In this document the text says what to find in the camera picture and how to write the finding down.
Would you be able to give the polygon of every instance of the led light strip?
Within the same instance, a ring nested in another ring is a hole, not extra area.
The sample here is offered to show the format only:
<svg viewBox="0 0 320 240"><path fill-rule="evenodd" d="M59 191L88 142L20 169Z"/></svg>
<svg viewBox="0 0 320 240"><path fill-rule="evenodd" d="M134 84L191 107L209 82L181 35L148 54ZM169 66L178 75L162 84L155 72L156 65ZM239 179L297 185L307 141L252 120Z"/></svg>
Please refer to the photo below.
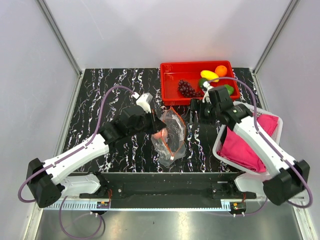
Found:
<svg viewBox="0 0 320 240"><path fill-rule="evenodd" d="M59 210L62 200L45 208L45 210ZM98 201L92 200L66 200L62 210L78 211L153 211L153 212L229 212L231 211L230 202L221 201L221 207L196 207L196 208L100 208Z"/></svg>

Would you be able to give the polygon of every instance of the white plastic basket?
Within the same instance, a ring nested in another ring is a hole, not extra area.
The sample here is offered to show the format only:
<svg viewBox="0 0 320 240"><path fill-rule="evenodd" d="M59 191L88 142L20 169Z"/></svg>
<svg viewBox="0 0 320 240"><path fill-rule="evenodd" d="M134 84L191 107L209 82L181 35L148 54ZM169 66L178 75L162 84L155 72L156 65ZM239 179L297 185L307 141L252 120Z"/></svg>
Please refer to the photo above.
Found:
<svg viewBox="0 0 320 240"><path fill-rule="evenodd" d="M245 105L248 109L250 109L250 111L253 113L254 112L254 106L250 105L250 104L247 104L247 103L244 103L244 102L240 102L240 101L234 101L233 102L234 105L238 105L238 104L243 104ZM259 117L261 114L268 114L268 115L273 115L273 116L276 116L278 117L278 125L274 131L274 133L272 134L271 138L276 142L276 144L279 144L280 142L280 137L281 137L281 132L282 132L282 126L284 124L284 122L282 121L282 119L277 116L277 115L274 115L272 114L271 112L268 112L266 110L263 110L261 108L256 108L256 111L257 111L257 117ZM220 161L223 161L224 163L236 168L236 169L239 169L243 172L247 172L247 173L250 173L250 174L261 174L261 173L257 173L257 172L254 172L254 171L251 171L243 166L240 166L238 165L237 163L234 163L226 158L223 158L222 156L219 156L218 155L218 152L221 150L222 148L222 143L221 143L221 137L224 133L224 130L226 128L226 125L222 125L221 128L220 128L220 131L218 133L218 136L216 137L216 140L215 140L215 143L214 143L214 146L213 146L213 155L215 156L215 158L217 158L218 160Z"/></svg>

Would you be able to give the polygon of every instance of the red plastic tray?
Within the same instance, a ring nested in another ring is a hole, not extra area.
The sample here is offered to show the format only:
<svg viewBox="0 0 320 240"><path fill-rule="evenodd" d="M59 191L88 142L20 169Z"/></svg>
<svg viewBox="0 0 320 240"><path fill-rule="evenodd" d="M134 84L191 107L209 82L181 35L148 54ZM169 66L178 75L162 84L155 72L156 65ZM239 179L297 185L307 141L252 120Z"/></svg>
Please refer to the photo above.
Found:
<svg viewBox="0 0 320 240"><path fill-rule="evenodd" d="M234 78L234 72L229 61L195 61L195 62L167 62L160 65L161 71L161 96L166 106L189 105L191 98L184 97L178 91L178 82L183 79L188 81L196 92L201 91L198 81L201 78L202 70L214 72L216 67L223 65L227 68L226 77ZM219 82L212 82L213 87L228 84L234 88L230 96L233 101L240 98L237 82L229 79L221 79Z"/></svg>

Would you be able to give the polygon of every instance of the green fruit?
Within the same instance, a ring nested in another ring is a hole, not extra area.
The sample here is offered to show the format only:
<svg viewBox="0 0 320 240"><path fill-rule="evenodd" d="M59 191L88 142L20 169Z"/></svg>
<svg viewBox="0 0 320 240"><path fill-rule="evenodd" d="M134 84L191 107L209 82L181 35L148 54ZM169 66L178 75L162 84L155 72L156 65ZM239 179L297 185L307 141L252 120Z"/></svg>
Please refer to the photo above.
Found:
<svg viewBox="0 0 320 240"><path fill-rule="evenodd" d="M235 89L232 86L230 86L228 84L225 84L224 86L228 90L229 95L232 95L234 93Z"/></svg>
<svg viewBox="0 0 320 240"><path fill-rule="evenodd" d="M198 81L199 87L202 88L202 86L204 85L204 82L207 82L207 81L208 81L208 79L206 79L205 77L200 78Z"/></svg>

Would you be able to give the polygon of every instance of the white connector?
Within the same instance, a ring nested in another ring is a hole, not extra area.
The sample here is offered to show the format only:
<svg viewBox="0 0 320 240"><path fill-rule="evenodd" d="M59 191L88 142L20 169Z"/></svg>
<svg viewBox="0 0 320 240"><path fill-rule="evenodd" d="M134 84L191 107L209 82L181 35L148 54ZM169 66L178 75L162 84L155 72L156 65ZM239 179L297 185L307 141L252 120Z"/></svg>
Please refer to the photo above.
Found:
<svg viewBox="0 0 320 240"><path fill-rule="evenodd" d="M134 92L134 94L132 94L132 97L134 97L135 99L138 99L140 97L139 93Z"/></svg>
<svg viewBox="0 0 320 240"><path fill-rule="evenodd" d="M151 113L150 102L152 98L150 93L144 93L136 100L136 104L142 107L146 113Z"/></svg>
<svg viewBox="0 0 320 240"><path fill-rule="evenodd" d="M209 97L209 90L213 89L214 87L211 86L210 83L207 81L205 81L203 83L203 86L206 88L206 92L204 93L204 96L202 98L202 102L203 103L207 102L207 103L211 104L210 97Z"/></svg>

